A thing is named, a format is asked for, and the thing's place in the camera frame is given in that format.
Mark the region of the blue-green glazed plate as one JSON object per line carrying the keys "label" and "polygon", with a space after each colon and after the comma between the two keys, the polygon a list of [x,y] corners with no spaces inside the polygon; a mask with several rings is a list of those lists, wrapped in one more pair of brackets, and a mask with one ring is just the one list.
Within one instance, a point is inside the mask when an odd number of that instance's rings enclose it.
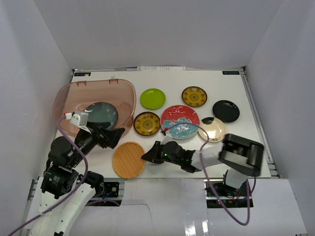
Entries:
{"label": "blue-green glazed plate", "polygon": [[85,110],[88,115],[88,122],[109,122],[109,129],[113,128],[118,121],[116,107],[108,102],[97,102],[88,106]]}

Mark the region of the orange woven bamboo plate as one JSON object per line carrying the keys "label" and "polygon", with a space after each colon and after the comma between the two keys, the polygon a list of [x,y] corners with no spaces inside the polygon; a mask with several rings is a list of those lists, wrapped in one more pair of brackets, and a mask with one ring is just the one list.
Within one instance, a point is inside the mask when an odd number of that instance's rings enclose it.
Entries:
{"label": "orange woven bamboo plate", "polygon": [[146,161],[141,159],[143,154],[145,154],[145,150],[136,142],[121,144],[113,155],[115,173],[125,179],[135,178],[140,175],[146,165]]}

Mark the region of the red plate with teal flower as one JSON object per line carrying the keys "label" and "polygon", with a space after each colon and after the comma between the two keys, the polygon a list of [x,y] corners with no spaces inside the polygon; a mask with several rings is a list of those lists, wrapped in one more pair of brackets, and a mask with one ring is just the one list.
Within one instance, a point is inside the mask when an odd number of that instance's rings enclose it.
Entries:
{"label": "red plate with teal flower", "polygon": [[160,117],[162,129],[168,131],[172,138],[178,140],[191,138],[198,132],[196,126],[187,123],[199,126],[200,119],[194,109],[185,105],[168,107]]}

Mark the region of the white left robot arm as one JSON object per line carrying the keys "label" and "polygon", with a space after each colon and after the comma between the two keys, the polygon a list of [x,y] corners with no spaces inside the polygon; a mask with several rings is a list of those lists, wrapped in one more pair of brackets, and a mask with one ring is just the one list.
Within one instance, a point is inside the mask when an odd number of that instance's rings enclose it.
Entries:
{"label": "white left robot arm", "polygon": [[75,140],[67,135],[51,143],[50,167],[41,185],[39,217],[31,236],[66,236],[80,212],[93,196],[104,190],[104,177],[88,170],[87,154],[95,146],[115,148],[124,128],[109,128],[109,122],[89,122],[80,129]]}

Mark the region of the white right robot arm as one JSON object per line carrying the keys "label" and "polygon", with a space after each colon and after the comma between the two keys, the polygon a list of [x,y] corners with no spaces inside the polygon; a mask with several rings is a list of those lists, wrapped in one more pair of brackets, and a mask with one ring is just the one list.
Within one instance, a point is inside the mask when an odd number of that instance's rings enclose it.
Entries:
{"label": "white right robot arm", "polygon": [[223,182],[217,190],[234,196],[249,177],[260,176],[263,153],[263,144],[226,134],[220,143],[202,150],[186,150],[173,139],[165,138],[162,142],[156,141],[141,159],[158,165],[168,162],[192,174],[207,167],[225,164],[229,169],[223,175]]}

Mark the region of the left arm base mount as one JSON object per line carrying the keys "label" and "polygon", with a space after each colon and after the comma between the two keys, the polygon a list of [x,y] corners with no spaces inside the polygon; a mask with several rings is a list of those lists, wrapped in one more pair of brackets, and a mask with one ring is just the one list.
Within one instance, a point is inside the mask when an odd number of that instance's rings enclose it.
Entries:
{"label": "left arm base mount", "polygon": [[111,180],[100,184],[96,194],[88,201],[89,207],[119,207],[124,195],[125,183]]}

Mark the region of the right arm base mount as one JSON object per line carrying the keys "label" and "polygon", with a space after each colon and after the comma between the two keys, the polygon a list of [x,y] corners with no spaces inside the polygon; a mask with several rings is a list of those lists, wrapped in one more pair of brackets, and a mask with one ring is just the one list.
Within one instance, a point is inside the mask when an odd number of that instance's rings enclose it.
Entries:
{"label": "right arm base mount", "polygon": [[[222,208],[222,204],[214,195],[209,182],[207,180],[204,180],[204,182],[207,208]],[[212,183],[218,196],[227,208],[247,208],[247,187],[245,182],[239,189],[223,185],[221,179],[212,180]]]}

